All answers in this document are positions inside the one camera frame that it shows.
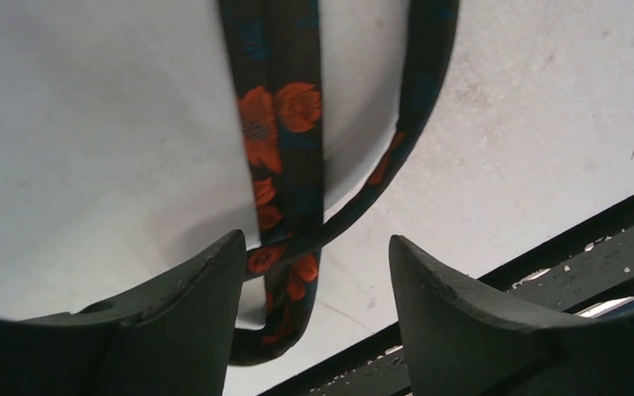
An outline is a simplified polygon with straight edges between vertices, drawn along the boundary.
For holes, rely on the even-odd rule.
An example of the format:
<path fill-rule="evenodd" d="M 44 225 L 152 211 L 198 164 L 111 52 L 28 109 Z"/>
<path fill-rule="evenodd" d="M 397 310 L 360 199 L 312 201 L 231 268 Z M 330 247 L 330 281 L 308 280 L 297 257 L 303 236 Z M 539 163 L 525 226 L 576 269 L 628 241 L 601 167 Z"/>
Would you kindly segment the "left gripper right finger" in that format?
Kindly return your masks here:
<path fill-rule="evenodd" d="M 583 318 L 451 268 L 407 238 L 390 277 L 415 395 L 634 395 L 634 311 Z"/>

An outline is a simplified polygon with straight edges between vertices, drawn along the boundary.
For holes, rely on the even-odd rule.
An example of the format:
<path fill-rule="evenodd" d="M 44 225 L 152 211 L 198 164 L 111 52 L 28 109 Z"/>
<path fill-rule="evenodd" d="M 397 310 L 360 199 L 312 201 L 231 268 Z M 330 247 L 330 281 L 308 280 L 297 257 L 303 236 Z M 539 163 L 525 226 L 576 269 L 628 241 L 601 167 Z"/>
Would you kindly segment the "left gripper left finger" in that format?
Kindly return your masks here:
<path fill-rule="evenodd" d="M 0 318 L 0 395 L 219 395 L 245 265 L 227 233 L 78 313 Z"/>

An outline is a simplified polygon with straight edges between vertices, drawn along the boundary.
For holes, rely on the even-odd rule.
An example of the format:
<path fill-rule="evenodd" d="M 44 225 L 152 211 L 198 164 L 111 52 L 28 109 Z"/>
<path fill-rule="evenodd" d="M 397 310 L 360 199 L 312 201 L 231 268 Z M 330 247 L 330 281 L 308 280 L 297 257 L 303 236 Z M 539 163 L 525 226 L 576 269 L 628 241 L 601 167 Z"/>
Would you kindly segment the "black orange floral tie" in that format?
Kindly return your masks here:
<path fill-rule="evenodd" d="M 245 279 L 264 279 L 267 306 L 262 328 L 235 329 L 229 363 L 253 366 L 302 338 L 322 248 L 376 202 L 417 144 L 448 70 L 459 4 L 409 3 L 395 133 L 362 188 L 330 218 L 319 3 L 221 1 L 219 11 L 260 238 L 247 253 Z"/>

